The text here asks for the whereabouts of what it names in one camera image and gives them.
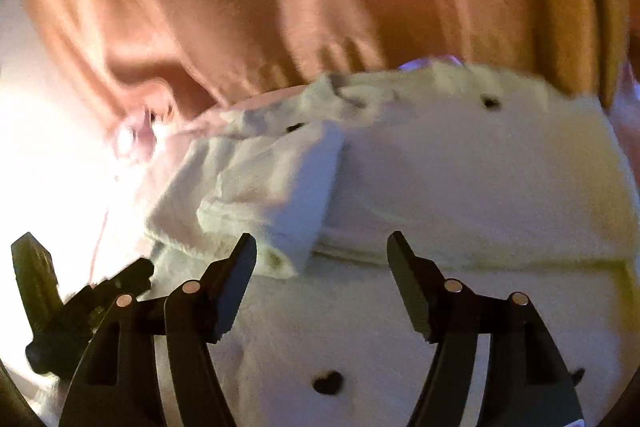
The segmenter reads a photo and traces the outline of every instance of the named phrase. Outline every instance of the white fabric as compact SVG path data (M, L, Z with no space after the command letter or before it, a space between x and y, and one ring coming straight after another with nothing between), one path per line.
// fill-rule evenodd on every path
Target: white fabric
M487 110L482 97L500 101ZM346 140L316 251L385 262L402 230L440 266L630 260L638 193L597 100L542 80L435 62L327 75L298 97L229 114L235 136L332 119Z
M147 233L213 261L250 232L258 243L256 273L297 275L318 238L341 148L332 122L282 137L196 140L149 215Z

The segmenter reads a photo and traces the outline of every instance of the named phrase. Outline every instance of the black clamp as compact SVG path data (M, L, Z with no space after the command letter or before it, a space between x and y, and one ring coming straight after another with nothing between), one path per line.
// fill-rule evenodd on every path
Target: black clamp
M245 233L231 256L169 296L118 296L89 344L69 388L60 427L163 427L154 335L165 335L185 427L235 427L207 343L230 330L256 263Z
M400 232L386 251L415 331L438 344L410 427L460 425L481 333L491 347L478 427L584 425L572 375L528 296L476 295L416 257Z
M40 375L53 373L71 380L84 350L106 311L122 293L142 295L151 288L154 265L138 259L111 279L85 286L65 304L50 253L27 233L12 244L14 270L33 340L27 360Z

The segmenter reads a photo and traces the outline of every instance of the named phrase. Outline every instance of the pink fabric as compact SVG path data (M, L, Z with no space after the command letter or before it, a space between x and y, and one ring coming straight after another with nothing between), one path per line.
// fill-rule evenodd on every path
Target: pink fabric
M305 86L287 87L260 94L237 103L227 110L247 110L285 100L299 94ZM135 112L118 127L110 138L109 146L119 161L114 186L113 203L108 207L98 245L92 262L90 283L94 273L104 277L113 275L123 264L141 255L148 255L152 241L143 235L143 223L166 184L174 176L191 142L199 137L219 134L226 127L222 113L226 110L211 108L190 122L151 124L150 112ZM130 150L119 150L117 133L132 132Z

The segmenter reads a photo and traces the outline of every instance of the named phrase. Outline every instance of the black plastic mechanism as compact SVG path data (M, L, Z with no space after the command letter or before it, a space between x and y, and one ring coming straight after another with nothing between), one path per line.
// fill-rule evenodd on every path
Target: black plastic mechanism
M228 259L169 296L136 301L120 293L82 356L60 427L165 427L155 335L167 337L184 427L235 427L207 344L232 327L256 255L254 238L243 234ZM460 280L446 279L433 261L416 257L400 232L389 237L387 256L415 330L438 344L408 427L460 425L481 333L491 334L491 347L478 427L584 427L574 388L584 371L569 374L527 295L476 295ZM600 427L640 425L639 381L637 373ZM12 425L39 426L11 380L0 378L0 384L0 405L16 418ZM334 371L314 388L335 394L341 384Z
M120 295L82 357L60 427L164 426L154 335L167 338L184 427L235 427L207 343L233 325L256 255L255 239L245 233L228 259L167 297Z
M154 265L138 259L111 279L85 286L68 302L58 295L49 252L30 233L12 244L14 271L33 340L27 360L40 375L71 380L104 314L122 293L139 296L151 288Z
M526 295L476 295L416 257L400 232L387 257L414 329L438 344L411 427L460 425L480 333L491 334L491 348L478 427L582 425L572 375Z

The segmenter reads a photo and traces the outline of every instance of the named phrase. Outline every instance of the white towel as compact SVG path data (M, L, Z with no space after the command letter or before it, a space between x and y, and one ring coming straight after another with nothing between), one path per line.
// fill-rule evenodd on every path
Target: white towel
M250 232L258 242L256 273L296 275L318 238L341 148L339 127L322 121L284 136L196 140L146 233L210 262Z
M447 268L633 261L639 251L638 192L598 100L569 99L541 78L442 62L328 74L229 117L236 136L340 124L321 253L384 264L394 230Z

